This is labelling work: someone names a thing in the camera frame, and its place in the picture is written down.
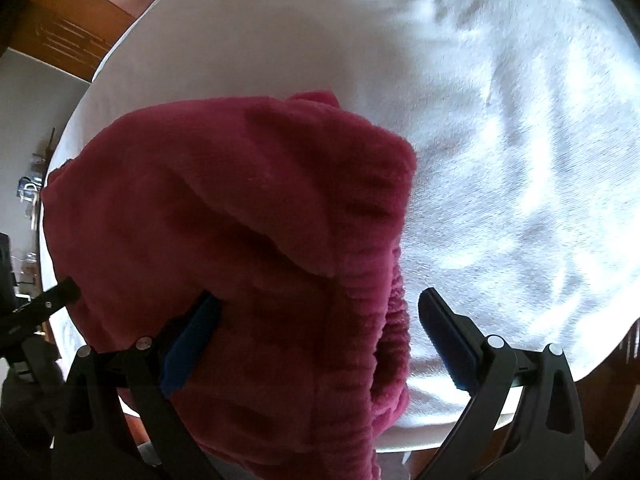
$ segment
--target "white towel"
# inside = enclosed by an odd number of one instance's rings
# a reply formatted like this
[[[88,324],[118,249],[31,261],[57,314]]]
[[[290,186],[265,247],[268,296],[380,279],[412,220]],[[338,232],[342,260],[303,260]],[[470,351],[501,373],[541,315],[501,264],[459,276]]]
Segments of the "white towel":
[[[609,0],[159,0],[52,168],[122,114],[189,98],[331,89],[405,136],[412,402],[378,448],[437,446],[468,397],[418,322],[427,286],[516,348],[561,344],[576,380],[640,317],[639,59]],[[69,364],[81,339],[64,314],[54,325]]]

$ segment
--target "black device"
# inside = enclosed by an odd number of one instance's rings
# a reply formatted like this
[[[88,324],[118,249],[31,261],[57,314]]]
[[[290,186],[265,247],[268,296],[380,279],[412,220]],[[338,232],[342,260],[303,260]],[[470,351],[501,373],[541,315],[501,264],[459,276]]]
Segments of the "black device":
[[[7,314],[0,306],[0,355],[25,349],[34,327],[79,297],[68,278],[30,304]],[[160,386],[162,362],[197,318],[202,296],[187,314],[170,320],[153,339],[143,337],[125,351],[79,349],[58,396],[54,449],[48,462],[35,460],[0,415],[0,463],[8,478],[22,480],[223,480],[191,438]],[[575,383],[562,349],[512,349],[498,335],[484,336],[465,316],[454,314],[434,288],[418,302],[420,322],[456,385],[471,394],[460,420],[418,480],[583,480],[584,430]],[[24,351],[42,388],[60,384],[42,372],[43,349]],[[475,464],[491,437],[510,388],[523,394],[500,458]],[[135,446],[118,400],[128,388],[161,465],[146,464]],[[636,413],[594,480],[640,478],[640,415]]]

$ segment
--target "red fleece garment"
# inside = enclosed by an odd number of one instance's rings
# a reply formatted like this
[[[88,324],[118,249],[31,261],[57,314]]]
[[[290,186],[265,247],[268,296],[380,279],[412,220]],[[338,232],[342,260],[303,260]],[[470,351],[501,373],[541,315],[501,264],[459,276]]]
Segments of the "red fleece garment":
[[[98,352],[223,302],[171,397],[200,446],[266,480],[371,480],[408,402],[398,267],[415,154],[327,92],[138,110],[53,172],[44,232]]]

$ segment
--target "pink fleece sweater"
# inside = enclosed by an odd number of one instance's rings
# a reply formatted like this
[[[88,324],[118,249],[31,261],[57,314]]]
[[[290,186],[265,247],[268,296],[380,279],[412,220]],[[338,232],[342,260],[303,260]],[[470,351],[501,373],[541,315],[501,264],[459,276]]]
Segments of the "pink fleece sweater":
[[[415,155],[326,92],[145,108],[42,193],[69,313],[128,348],[203,289],[223,319],[171,397],[200,446],[266,480],[372,480],[408,402],[398,240]]]

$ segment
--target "white wall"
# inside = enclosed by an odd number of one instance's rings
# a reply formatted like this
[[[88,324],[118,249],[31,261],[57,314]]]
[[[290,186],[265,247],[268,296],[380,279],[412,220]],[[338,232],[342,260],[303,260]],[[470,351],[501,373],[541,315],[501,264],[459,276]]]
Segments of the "white wall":
[[[46,147],[55,127],[62,133],[89,83],[8,50],[0,57],[0,232],[12,252],[35,251],[35,233],[25,217],[27,204],[15,191],[27,174],[31,153]]]

